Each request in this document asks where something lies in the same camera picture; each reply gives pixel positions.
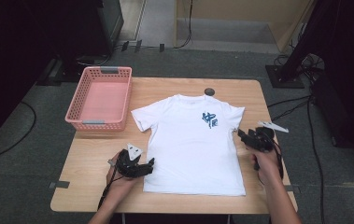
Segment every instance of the basket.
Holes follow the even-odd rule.
[[[77,131],[123,131],[131,76],[131,67],[86,67],[65,120]]]

